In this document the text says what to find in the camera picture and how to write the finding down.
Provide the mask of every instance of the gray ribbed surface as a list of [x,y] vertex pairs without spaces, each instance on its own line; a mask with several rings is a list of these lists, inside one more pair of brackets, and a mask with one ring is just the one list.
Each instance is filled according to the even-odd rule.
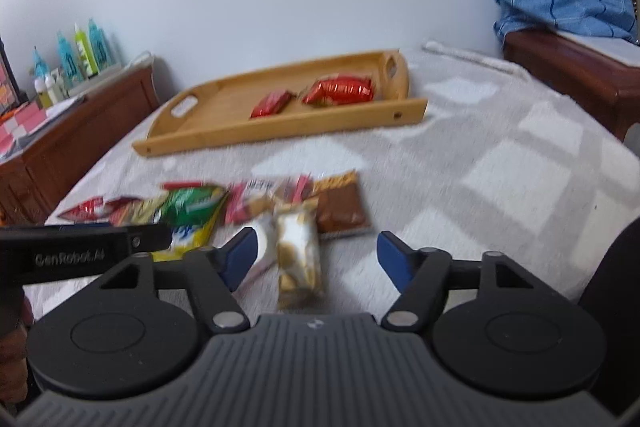
[[610,423],[586,393],[537,404],[482,395],[443,371],[418,336],[383,331],[366,314],[266,315],[250,331],[214,338],[193,367],[153,393],[103,403],[45,393],[18,418],[25,427]]

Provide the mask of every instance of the dark wood furniture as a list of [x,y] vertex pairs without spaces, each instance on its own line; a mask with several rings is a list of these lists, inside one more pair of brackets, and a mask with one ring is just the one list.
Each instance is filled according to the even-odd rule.
[[640,121],[640,68],[545,30],[507,34],[504,58],[569,95],[620,140]]
[[151,66],[105,82],[0,165],[0,216],[7,225],[42,224],[82,176],[158,108]]

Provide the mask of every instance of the human hand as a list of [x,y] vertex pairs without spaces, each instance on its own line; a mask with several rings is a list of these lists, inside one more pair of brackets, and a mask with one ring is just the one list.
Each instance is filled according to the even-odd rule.
[[14,331],[0,339],[0,401],[19,403],[27,398],[27,330],[33,324],[31,303],[22,302],[22,321]]

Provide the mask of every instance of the silver bolt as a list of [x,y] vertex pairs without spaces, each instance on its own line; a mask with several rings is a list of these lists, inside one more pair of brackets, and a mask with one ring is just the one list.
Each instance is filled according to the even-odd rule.
[[391,312],[386,316],[386,321],[398,328],[408,328],[418,321],[418,315],[407,311]]
[[220,312],[213,315],[213,323],[219,328],[235,328],[244,322],[238,312]]

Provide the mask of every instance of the wooden tray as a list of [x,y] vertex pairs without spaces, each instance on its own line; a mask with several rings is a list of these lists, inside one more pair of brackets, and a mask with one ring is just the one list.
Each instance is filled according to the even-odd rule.
[[[300,92],[331,73],[370,75],[376,100],[315,108],[292,100],[274,116],[251,119],[251,111],[276,89]],[[409,73],[396,51],[321,58],[229,76],[178,94],[156,117],[146,140],[133,143],[141,156],[326,132],[420,123],[427,100],[407,98]]]

